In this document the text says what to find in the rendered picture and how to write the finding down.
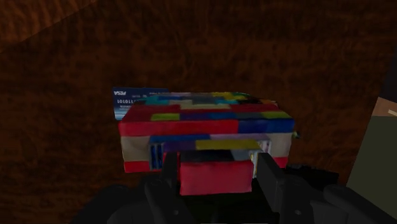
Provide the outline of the blue bank card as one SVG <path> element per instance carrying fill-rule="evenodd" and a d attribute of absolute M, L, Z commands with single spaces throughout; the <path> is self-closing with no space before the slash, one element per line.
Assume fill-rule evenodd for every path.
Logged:
<path fill-rule="evenodd" d="M 168 92 L 166 88 L 130 88 L 130 87 L 113 87 L 113 111 L 115 120 L 120 121 L 130 106 L 139 99 L 151 95 Z"/>

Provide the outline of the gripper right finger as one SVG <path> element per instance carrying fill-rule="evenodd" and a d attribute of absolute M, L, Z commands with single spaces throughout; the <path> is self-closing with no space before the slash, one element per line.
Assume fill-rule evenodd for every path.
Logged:
<path fill-rule="evenodd" d="M 285 175 L 268 153 L 259 153 L 256 178 L 279 224 L 397 224 L 354 190 L 328 185 L 323 191 Z"/>

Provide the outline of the multicoloured brick block toy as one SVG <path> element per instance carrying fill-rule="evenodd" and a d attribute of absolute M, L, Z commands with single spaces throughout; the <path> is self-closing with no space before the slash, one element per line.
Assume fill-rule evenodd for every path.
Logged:
<path fill-rule="evenodd" d="M 181 195 L 247 193 L 259 153 L 285 167 L 295 121 L 275 101 L 241 92 L 166 92 L 119 121 L 127 173 L 161 171 L 176 153 Z"/>

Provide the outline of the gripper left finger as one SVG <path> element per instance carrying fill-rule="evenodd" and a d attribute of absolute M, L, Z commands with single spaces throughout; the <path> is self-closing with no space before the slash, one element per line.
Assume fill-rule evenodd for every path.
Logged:
<path fill-rule="evenodd" d="M 176 153 L 166 154 L 161 174 L 144 177 L 135 188 L 103 188 L 71 224 L 196 224 L 176 195 L 177 161 Z"/>

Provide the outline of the olive green box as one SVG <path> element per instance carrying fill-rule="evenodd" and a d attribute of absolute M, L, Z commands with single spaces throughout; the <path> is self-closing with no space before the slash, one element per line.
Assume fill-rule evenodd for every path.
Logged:
<path fill-rule="evenodd" d="M 347 187 L 397 219 L 397 103 L 378 97 Z"/>

